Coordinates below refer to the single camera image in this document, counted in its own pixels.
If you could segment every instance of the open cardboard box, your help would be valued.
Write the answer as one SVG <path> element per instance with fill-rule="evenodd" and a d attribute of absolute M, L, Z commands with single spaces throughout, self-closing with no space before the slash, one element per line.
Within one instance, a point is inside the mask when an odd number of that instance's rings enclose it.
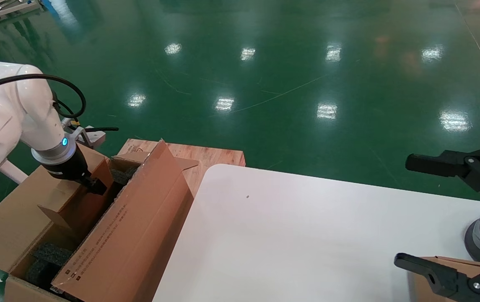
<path fill-rule="evenodd" d="M 443 264 L 451 268 L 457 269 L 458 272 L 466 274 L 472 278 L 480 274 L 480 262 L 447 258 L 441 256 L 424 257 L 426 260 Z M 434 294 L 426 280 L 426 277 L 413 274 L 415 283 L 416 300 L 415 302 L 452 302 L 449 298 L 441 297 Z"/>
<path fill-rule="evenodd" d="M 182 170 L 198 162 L 176 159 L 163 141 L 151 153 L 111 160 L 80 148 L 106 185 L 113 182 L 108 168 L 138 169 L 114 202 L 116 192 L 85 193 L 39 167 L 0 203 L 6 302 L 67 301 L 25 281 L 31 253 L 44 242 L 75 250 L 53 281 L 58 289 L 84 302 L 152 300 L 193 201 Z"/>

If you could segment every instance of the white tabletop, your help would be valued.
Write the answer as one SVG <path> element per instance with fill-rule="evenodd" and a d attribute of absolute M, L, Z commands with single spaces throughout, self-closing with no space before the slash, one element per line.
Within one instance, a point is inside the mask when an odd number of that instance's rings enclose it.
<path fill-rule="evenodd" d="M 153 301 L 406 302 L 395 254 L 470 259 L 479 217 L 479 201 L 216 165 Z"/>

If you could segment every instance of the green floor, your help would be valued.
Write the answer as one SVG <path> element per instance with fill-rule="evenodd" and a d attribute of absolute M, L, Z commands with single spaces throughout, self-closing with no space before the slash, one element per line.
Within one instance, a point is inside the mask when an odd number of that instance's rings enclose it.
<path fill-rule="evenodd" d="M 121 128 L 106 155 L 164 138 L 243 150 L 249 167 L 480 199 L 404 168 L 410 153 L 480 148 L 480 0 L 44 2 L 0 22 L 0 61 L 80 86 L 82 122 Z M 9 159 L 37 166 L 25 146 Z M 0 201 L 14 187 L 0 174 Z"/>

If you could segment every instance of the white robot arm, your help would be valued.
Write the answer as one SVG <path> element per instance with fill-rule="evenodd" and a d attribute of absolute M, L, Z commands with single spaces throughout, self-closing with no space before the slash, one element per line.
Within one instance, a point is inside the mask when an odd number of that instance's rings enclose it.
<path fill-rule="evenodd" d="M 41 74 L 31 65 L 0 63 L 0 164 L 21 140 L 31 147 L 35 160 L 51 176 L 75 180 L 92 193 L 103 194 L 104 184 L 90 178 L 87 163 L 75 143 L 78 133 L 63 130 L 47 81 L 33 78 Z"/>

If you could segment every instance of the wooden board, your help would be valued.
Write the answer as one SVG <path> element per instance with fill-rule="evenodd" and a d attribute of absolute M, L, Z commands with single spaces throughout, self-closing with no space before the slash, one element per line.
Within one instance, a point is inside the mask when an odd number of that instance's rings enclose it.
<path fill-rule="evenodd" d="M 131 152 L 150 152 L 157 144 L 157 141 L 128 139 L 125 145 L 122 146 L 118 155 Z M 197 167 L 185 170 L 183 172 L 193 196 L 197 194 L 203 176 L 209 167 L 219 163 L 245 167 L 245 157 L 243 151 L 179 145 L 176 143 L 167 143 L 167 146 L 169 146 L 169 150 L 171 150 L 171 153 L 174 157 L 196 160 L 199 162 Z"/>

